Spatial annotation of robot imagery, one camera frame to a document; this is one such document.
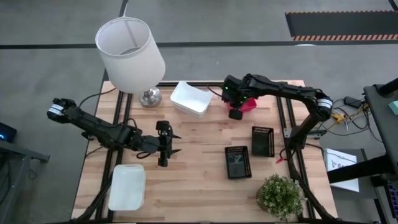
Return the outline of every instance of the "wooden table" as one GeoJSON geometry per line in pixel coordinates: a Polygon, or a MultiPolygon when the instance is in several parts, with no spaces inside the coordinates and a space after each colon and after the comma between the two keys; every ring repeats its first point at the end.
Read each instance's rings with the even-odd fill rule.
{"type": "MultiPolygon", "coordinates": [[[[304,86],[304,82],[300,80],[289,83],[304,86]]],[[[110,82],[105,82],[102,92],[112,88],[110,82]]],[[[214,96],[205,117],[196,119],[173,107],[170,95],[174,88],[160,89],[163,99],[156,108],[143,108],[137,96],[134,96],[130,117],[137,121],[144,134],[154,136],[157,135],[156,121],[170,121],[174,133],[182,137],[173,141],[173,147],[182,151],[169,159],[168,167],[157,166],[158,153],[139,160],[136,159],[137,152],[124,151],[123,164],[142,164],[146,170],[145,200],[143,207],[137,211],[115,212],[114,221],[277,222],[278,219],[263,212],[255,200],[256,190],[265,177],[275,173],[289,176],[286,162],[275,163],[279,152],[284,148],[276,97],[260,97],[257,108],[244,114],[242,121],[236,121],[228,118],[226,105],[218,96],[214,96]],[[224,148],[248,146],[251,150],[252,126],[274,128],[275,158],[255,157],[249,153],[252,178],[228,180],[224,148]]],[[[101,96],[97,117],[112,122],[117,95],[118,92],[113,91],[101,96]]],[[[297,124],[300,124],[308,111],[301,102],[292,103],[297,124]]],[[[88,152],[98,146],[98,142],[91,142],[88,152]]],[[[73,218],[82,214],[98,193],[105,158],[106,150],[101,149],[86,159],[73,208],[73,218]]],[[[303,150],[303,158],[312,192],[326,210],[337,217],[321,150],[307,146],[303,150]]],[[[297,220],[297,217],[292,216],[291,220],[297,220]]]]}

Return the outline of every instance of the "lamp base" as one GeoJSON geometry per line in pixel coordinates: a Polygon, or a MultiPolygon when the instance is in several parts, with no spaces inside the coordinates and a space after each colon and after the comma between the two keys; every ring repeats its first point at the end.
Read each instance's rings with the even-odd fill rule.
{"type": "Polygon", "coordinates": [[[139,96],[139,101],[143,107],[155,107],[162,101],[162,94],[158,88],[153,87],[143,92],[141,96],[139,96]]]}

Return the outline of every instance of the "gray floor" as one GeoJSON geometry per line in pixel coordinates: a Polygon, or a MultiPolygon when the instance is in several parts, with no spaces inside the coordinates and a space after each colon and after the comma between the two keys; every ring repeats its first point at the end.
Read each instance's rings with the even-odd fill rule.
{"type": "MultiPolygon", "coordinates": [[[[0,44],[93,43],[97,29],[119,13],[120,0],[0,0],[0,44]]],[[[131,0],[128,16],[152,27],[158,42],[290,40],[285,11],[391,10],[387,0],[131,0]]],[[[397,77],[398,45],[316,47],[219,47],[161,49],[164,80],[222,80],[258,73],[274,80],[303,79],[334,99],[362,98],[366,85],[397,77]]],[[[13,223],[45,223],[70,218],[87,142],[80,130],[47,119],[54,97],[79,102],[100,90],[103,64],[95,49],[0,50],[0,122],[19,130],[16,143],[51,154],[19,198],[13,223]]],[[[94,112],[96,99],[85,103],[94,112]]],[[[344,133],[343,127],[336,132],[344,133]]],[[[349,137],[330,134],[322,146],[365,148],[368,157],[384,153],[369,132],[349,137]]],[[[371,201],[336,199],[339,217],[377,219],[371,201]]]]}

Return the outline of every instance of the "green plant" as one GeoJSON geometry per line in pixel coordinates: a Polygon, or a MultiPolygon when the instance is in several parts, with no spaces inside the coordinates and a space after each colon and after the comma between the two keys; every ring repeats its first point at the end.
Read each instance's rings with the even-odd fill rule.
{"type": "Polygon", "coordinates": [[[256,195],[258,205],[281,221],[287,221],[291,214],[300,214],[303,211],[303,202],[307,199],[302,196],[298,181],[274,174],[266,178],[256,195]]]}

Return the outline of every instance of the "black mesh basket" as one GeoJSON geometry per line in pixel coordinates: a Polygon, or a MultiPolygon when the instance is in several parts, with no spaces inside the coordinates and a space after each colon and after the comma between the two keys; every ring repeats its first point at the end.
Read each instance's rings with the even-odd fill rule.
{"type": "Polygon", "coordinates": [[[251,153],[254,156],[275,157],[274,129],[251,128],[251,153]]]}
{"type": "Polygon", "coordinates": [[[247,146],[225,147],[225,159],[229,180],[251,178],[247,146]]]}

